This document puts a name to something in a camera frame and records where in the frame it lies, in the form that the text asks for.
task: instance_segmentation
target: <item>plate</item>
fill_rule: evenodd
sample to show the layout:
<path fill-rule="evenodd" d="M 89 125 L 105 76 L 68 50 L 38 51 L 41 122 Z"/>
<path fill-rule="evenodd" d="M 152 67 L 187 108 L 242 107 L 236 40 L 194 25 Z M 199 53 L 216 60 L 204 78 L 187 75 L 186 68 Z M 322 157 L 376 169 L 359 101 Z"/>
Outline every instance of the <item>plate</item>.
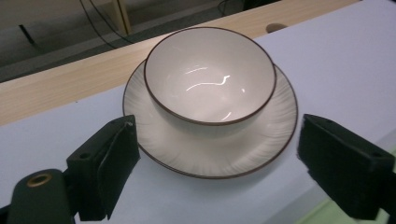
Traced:
<path fill-rule="evenodd" d="M 228 125 L 250 118 L 268 103 L 276 75 L 267 52 L 247 36 L 193 27 L 167 36 L 152 49 L 145 81 L 151 97 L 170 114 L 199 124 Z"/>
<path fill-rule="evenodd" d="M 256 115 L 226 126 L 179 119 L 149 95 L 142 62 L 123 97 L 124 115 L 135 115 L 137 141 L 159 164 L 184 175 L 231 178 L 254 172 L 278 156 L 297 123 L 297 101 L 286 76 L 276 67 L 276 89 Z"/>

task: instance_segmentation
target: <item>bowl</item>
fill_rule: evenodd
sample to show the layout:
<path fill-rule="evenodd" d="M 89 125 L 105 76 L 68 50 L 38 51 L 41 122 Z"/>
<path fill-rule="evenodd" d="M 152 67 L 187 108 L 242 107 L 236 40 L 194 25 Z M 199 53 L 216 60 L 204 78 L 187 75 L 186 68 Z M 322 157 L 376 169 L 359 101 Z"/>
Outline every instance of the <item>bowl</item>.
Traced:
<path fill-rule="evenodd" d="M 274 64 L 261 46 L 214 27 L 190 28 L 163 39 L 149 53 L 144 75 L 158 105 L 205 125 L 251 117 L 267 104 L 276 84 Z"/>

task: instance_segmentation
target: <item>white saucer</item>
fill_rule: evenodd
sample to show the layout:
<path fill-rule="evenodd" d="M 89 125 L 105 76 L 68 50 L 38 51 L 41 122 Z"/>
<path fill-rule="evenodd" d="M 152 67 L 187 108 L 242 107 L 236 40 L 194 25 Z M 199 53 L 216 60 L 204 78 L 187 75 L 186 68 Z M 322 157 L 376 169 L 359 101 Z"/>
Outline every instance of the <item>white saucer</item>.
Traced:
<path fill-rule="evenodd" d="M 144 63 L 128 81 L 123 111 L 135 115 L 142 150 L 171 170 L 201 178 L 246 175 L 279 155 L 294 133 L 297 101 L 277 67 L 275 92 L 262 111 L 235 124 L 205 126 L 179 119 L 151 99 Z"/>

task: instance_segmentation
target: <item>brown rim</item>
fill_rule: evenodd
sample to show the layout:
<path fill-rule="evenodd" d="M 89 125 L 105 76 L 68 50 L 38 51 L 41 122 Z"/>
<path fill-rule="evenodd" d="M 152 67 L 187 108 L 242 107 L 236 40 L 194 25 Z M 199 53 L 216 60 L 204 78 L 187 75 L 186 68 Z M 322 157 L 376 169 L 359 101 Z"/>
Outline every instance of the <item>brown rim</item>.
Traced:
<path fill-rule="evenodd" d="M 129 82 L 131 81 L 131 79 L 132 79 L 134 73 L 135 73 L 135 72 L 137 71 L 137 69 L 142 65 L 142 63 L 139 64 L 139 65 L 136 67 L 136 69 L 134 70 L 134 72 L 132 73 L 132 75 L 129 77 L 128 82 L 127 82 L 127 84 L 126 84 L 126 86 L 125 86 L 124 94 L 123 94 L 123 96 L 122 96 L 122 113 L 123 113 L 124 116 L 126 116 L 126 115 L 125 115 L 125 103 L 124 103 L 124 102 L 125 102 L 125 93 L 126 93 L 126 90 L 127 90 L 127 88 L 128 88 L 128 84 L 129 84 Z M 179 174 L 181 174 L 181 175 L 191 176 L 191 177 L 200 178 L 200 179 L 231 179 L 231 178 L 237 178 L 237 177 L 239 177 L 239 176 L 244 176 L 244 175 L 252 174 L 252 173 L 254 173 L 254 172 L 260 170 L 261 168 L 267 166 L 267 165 L 270 164 L 272 161 L 274 161 L 274 160 L 285 150 L 285 148 L 289 145 L 291 138 L 292 138 L 292 137 L 294 136 L 294 134 L 295 134 L 295 131 L 296 131 L 296 128 L 297 128 L 297 123 L 298 123 L 298 116 L 299 116 L 297 96 L 296 96 L 296 94 L 295 94 L 294 88 L 292 87 L 292 85 L 291 85 L 291 83 L 290 83 L 290 80 L 288 79 L 288 77 L 285 75 L 285 73 L 284 73 L 278 66 L 276 66 L 276 65 L 274 64 L 274 67 L 277 67 L 277 68 L 279 69 L 279 71 L 284 75 L 285 79 L 287 80 L 287 82 L 288 82 L 289 85 L 290 85 L 290 89 L 291 89 L 291 92 L 293 93 L 293 98 L 294 98 L 294 101 L 295 101 L 295 103 L 296 103 L 296 115 L 295 115 L 295 121 L 294 121 L 294 125 L 293 125 L 293 130 L 292 130 L 292 132 L 291 132 L 291 134 L 290 134 L 290 136 L 289 136 L 289 139 L 285 142 L 284 146 L 275 154 L 275 156 L 274 156 L 273 158 L 271 158 L 269 161 L 266 161 L 265 163 L 263 163 L 263 164 L 260 165 L 260 166 L 257 166 L 257 167 L 254 168 L 254 169 L 251 169 L 251 170 L 249 170 L 249 171 L 246 171 L 246 172 L 243 172 L 243 173 L 240 173 L 240 174 L 236 174 L 236 175 L 222 175 L 222 176 L 194 175 L 194 174 L 190 174 L 190 173 L 187 173 L 187 172 L 184 172 L 184 171 L 180 171 L 180 170 L 178 170 L 178 169 L 176 169 L 176 168 L 173 168 L 173 167 L 171 167 L 171 166 L 169 166 L 169 165 L 167 165 L 167 164 L 165 164 L 165 163 L 163 163 L 163 162 L 157 160 L 157 159 L 156 159 L 154 156 L 152 156 L 148 151 L 146 151 L 146 149 L 143 148 L 143 146 L 140 145 L 140 143 L 138 143 L 140 149 L 141 149 L 142 151 L 144 151 L 144 152 L 146 153 L 146 155 L 148 155 L 152 160 L 154 160 L 154 161 L 156 161 L 157 163 L 159 163 L 161 166 L 163 166 L 163 167 L 165 167 L 165 168 L 167 168 L 167 169 L 169 169 L 169 170 L 172 170 L 172 171 L 174 171 L 174 172 L 176 172 L 176 173 L 179 173 Z"/>
<path fill-rule="evenodd" d="M 148 84 L 147 77 L 146 77 L 147 64 L 148 64 L 148 62 L 149 62 L 149 58 L 150 58 L 150 56 L 151 56 L 151 53 L 152 53 L 152 52 L 153 52 L 164 40 L 168 39 L 169 37 L 171 37 L 171 36 L 173 36 L 173 35 L 176 35 L 176 34 L 178 34 L 178 33 L 181 33 L 181 32 L 185 32 L 185 31 L 189 31 L 189 30 L 196 30 L 196 29 L 217 29 L 217 30 L 227 31 L 227 32 L 231 32 L 231 33 L 240 35 L 240 36 L 244 37 L 245 39 L 250 40 L 253 44 L 255 44 L 258 48 L 260 48 L 260 49 L 262 50 L 262 52 L 264 52 L 264 54 L 268 57 L 269 61 L 270 61 L 271 64 L 272 64 L 272 70 L 273 70 L 273 73 L 274 73 L 274 83 L 273 83 L 273 85 L 272 85 L 273 87 L 272 87 L 271 93 L 268 95 L 268 98 L 266 99 L 266 101 L 264 101 L 264 103 L 263 103 L 259 108 L 257 108 L 257 109 L 256 109 L 255 111 L 253 111 L 252 113 L 250 113 L 250 114 L 248 114 L 248 115 L 246 115 L 246 116 L 244 116 L 244 117 L 242 117 L 242 118 L 240 118 L 240 119 L 233 119 L 233 120 L 229 120 L 229 121 L 225 121 L 225 122 L 205 122 L 205 121 L 196 120 L 196 119 L 189 119 L 189 118 L 186 118 L 186 117 L 184 117 L 184 116 L 181 116 L 181 115 L 179 115 L 178 113 L 176 113 L 175 111 L 173 111 L 173 110 L 169 109 L 168 107 L 166 107 L 166 105 L 163 105 L 163 104 L 160 102 L 160 100 L 158 100 L 158 99 L 155 97 L 155 95 L 152 93 L 151 89 L 149 88 L 149 84 Z M 147 59 L 146 59 L 146 63 L 145 63 L 143 75 L 144 75 L 145 84 L 146 84 L 146 88 L 148 89 L 149 95 L 151 96 L 151 98 L 152 98 L 160 107 L 162 107 L 164 110 L 166 110 L 169 114 L 172 114 L 173 116 L 176 116 L 176 117 L 178 117 L 178 118 L 180 118 L 180 119 L 184 119 L 184 120 L 186 120 L 186 121 L 188 121 L 188 122 L 197 123 L 197 124 L 202 124 L 202 125 L 209 125 L 209 126 L 222 126 L 222 125 L 234 124 L 234 123 L 240 122 L 240 121 L 242 121 L 242 120 L 244 120 L 244 119 L 248 119 L 248 118 L 254 116 L 255 114 L 257 114 L 260 110 L 262 110 L 262 109 L 268 104 L 268 102 L 270 101 L 272 95 L 274 94 L 275 86 L 276 86 L 276 70 L 275 70 L 275 65 L 274 65 L 273 60 L 271 59 L 270 55 L 267 53 L 267 51 L 265 51 L 265 49 L 264 49 L 262 46 L 260 46 L 258 43 L 256 43 L 254 40 L 252 40 L 252 39 L 249 38 L 248 36 L 242 35 L 242 34 L 240 34 L 240 33 L 237 33 L 236 31 L 228 30 L 228 29 L 224 29 L 224 28 L 219 28 L 219 27 L 210 27 L 210 26 L 191 27 L 191 28 L 187 28 L 187 29 L 180 30 L 180 31 L 176 31 L 176 32 L 174 32 L 174 33 L 172 33 L 172 34 L 166 36 L 164 39 L 162 39 L 160 42 L 158 42 L 158 43 L 151 49 L 151 51 L 149 52 L 148 57 L 147 57 Z"/>

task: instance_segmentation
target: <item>black cable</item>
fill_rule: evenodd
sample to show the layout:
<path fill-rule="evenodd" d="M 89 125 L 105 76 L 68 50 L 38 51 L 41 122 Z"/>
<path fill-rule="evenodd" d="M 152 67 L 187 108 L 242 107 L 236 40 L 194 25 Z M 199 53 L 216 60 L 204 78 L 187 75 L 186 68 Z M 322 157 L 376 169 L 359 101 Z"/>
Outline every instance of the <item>black cable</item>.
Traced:
<path fill-rule="evenodd" d="M 130 43 L 130 44 L 134 44 L 134 42 L 130 41 L 129 39 L 123 37 L 122 35 L 120 35 L 116 30 L 113 29 L 113 27 L 110 25 L 110 23 L 108 23 L 108 21 L 106 20 L 106 18 L 103 16 L 103 14 L 99 11 L 99 9 L 96 7 L 96 5 L 93 3 L 92 0 L 90 0 L 91 5 L 93 6 L 93 8 L 95 9 L 95 11 L 98 13 L 98 15 L 102 18 L 102 20 L 107 24 L 108 28 L 110 28 L 110 30 L 117 35 L 118 37 L 120 37 L 121 39 L 125 40 L 126 42 Z"/>
<path fill-rule="evenodd" d="M 93 25 L 93 22 L 90 18 L 90 15 L 88 14 L 87 8 L 85 8 L 84 4 L 82 3 L 82 0 L 79 0 L 79 2 L 81 3 L 82 8 L 84 9 L 85 15 L 87 16 L 88 21 L 91 24 L 91 27 L 93 28 L 93 30 L 96 32 L 96 34 L 103 40 L 103 42 L 105 42 L 107 45 L 109 45 L 111 48 L 116 49 L 117 47 L 111 45 L 110 43 L 108 43 L 98 32 L 98 30 L 96 29 L 96 27 Z"/>
<path fill-rule="evenodd" d="M 227 7 L 227 2 L 230 0 L 223 0 L 221 2 L 219 2 L 218 4 L 218 11 L 221 13 L 221 17 L 225 16 L 225 8 Z"/>

